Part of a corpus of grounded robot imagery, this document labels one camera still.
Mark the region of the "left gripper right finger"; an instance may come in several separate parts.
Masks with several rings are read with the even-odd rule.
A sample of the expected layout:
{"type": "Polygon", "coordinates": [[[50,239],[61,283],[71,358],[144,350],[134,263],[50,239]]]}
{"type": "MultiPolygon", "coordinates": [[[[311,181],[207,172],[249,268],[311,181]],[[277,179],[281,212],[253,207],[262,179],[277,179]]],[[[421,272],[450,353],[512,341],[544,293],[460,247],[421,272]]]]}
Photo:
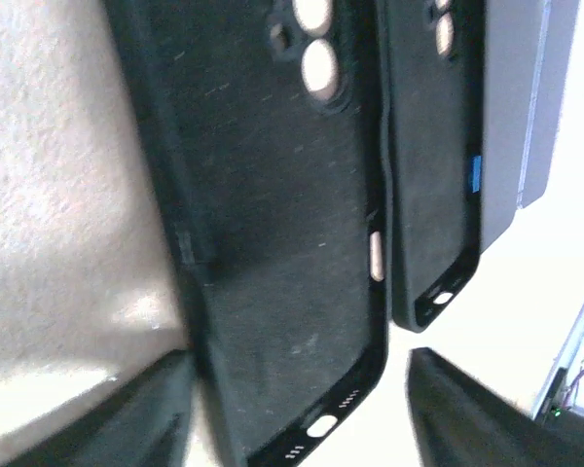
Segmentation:
{"type": "Polygon", "coordinates": [[[584,466],[584,447],[428,347],[410,353],[407,395],[424,466],[584,466]]]}

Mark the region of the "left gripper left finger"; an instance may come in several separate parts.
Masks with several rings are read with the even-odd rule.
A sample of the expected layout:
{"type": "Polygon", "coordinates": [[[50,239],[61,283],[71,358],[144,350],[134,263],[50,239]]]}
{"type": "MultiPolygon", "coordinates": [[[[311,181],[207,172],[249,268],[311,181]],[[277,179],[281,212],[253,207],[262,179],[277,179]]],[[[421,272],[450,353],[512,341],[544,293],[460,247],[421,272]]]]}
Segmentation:
{"type": "Polygon", "coordinates": [[[175,349],[0,437],[0,466],[182,466],[196,379],[175,349]]]}

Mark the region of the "black phone case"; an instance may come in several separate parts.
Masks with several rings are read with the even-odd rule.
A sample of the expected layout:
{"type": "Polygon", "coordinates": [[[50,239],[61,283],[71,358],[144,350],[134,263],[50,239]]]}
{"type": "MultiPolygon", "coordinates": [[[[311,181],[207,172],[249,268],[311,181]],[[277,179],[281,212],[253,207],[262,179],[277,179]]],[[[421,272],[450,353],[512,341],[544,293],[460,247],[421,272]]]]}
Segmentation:
{"type": "Polygon", "coordinates": [[[486,5],[380,1],[391,313],[420,333],[481,256],[486,5]]]}
{"type": "Polygon", "coordinates": [[[288,1],[108,1],[226,466],[295,466],[382,376],[374,5],[338,1],[339,85],[301,77],[288,1]]]}

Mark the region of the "black phone with blue edge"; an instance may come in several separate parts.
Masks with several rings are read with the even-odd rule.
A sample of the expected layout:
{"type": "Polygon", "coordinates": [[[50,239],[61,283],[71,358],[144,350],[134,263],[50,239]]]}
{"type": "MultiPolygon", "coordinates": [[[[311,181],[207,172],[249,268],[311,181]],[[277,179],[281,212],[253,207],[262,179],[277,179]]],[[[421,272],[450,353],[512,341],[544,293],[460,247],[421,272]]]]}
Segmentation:
{"type": "Polygon", "coordinates": [[[486,3],[481,249],[511,225],[518,201],[543,1],[486,3]]]}

